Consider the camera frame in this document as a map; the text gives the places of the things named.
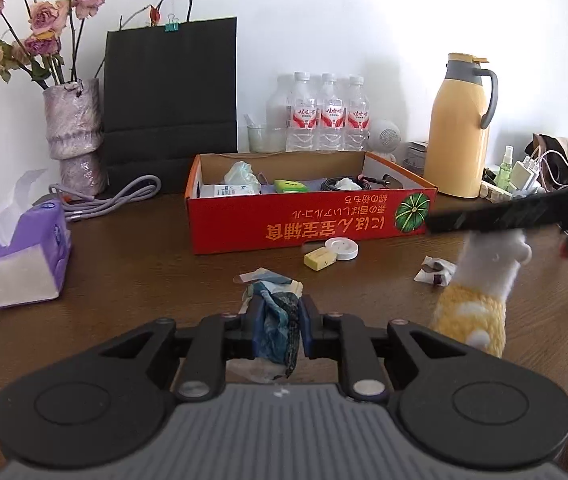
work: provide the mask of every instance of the yellow block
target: yellow block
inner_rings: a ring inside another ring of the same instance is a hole
[[[333,265],[336,260],[337,253],[334,253],[326,247],[320,247],[304,256],[304,265],[310,267],[312,270],[322,270],[329,265]]]

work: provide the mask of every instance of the gray handle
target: gray handle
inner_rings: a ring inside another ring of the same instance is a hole
[[[488,103],[488,110],[482,116],[480,121],[480,128],[485,130],[488,125],[491,124],[493,116],[495,115],[495,108],[497,108],[497,98],[500,95],[500,89],[497,85],[497,76],[493,70],[488,70],[487,68],[475,68],[473,70],[475,75],[487,75],[491,78],[491,101]]]

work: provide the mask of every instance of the purple tissue package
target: purple tissue package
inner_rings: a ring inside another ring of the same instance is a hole
[[[58,200],[23,213],[10,244],[0,245],[0,307],[59,297],[69,254],[70,231]]]

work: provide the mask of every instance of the black paper bag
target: black paper bag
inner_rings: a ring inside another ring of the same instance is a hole
[[[100,155],[110,194],[144,174],[183,192],[198,153],[237,152],[237,19],[109,32]]]

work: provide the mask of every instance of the wooden table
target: wooden table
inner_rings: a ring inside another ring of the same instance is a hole
[[[440,196],[436,207],[460,202]],[[370,326],[385,326],[393,317],[428,324],[438,292],[413,276],[426,254],[455,261],[462,240],[369,240],[360,243],[356,260],[321,272],[302,264],[301,248],[194,256],[183,199],[176,195],[128,205],[71,229],[74,247],[62,297],[0,310],[0,388],[157,317],[189,325],[237,310],[243,287],[233,277],[258,267],[300,280],[320,311],[357,314]],[[509,300],[504,358],[548,376],[568,393],[568,262],[558,258],[560,240],[555,228],[530,236],[533,260]],[[291,377],[336,379],[336,365],[328,360],[301,360]],[[560,463],[568,469],[568,444]]]

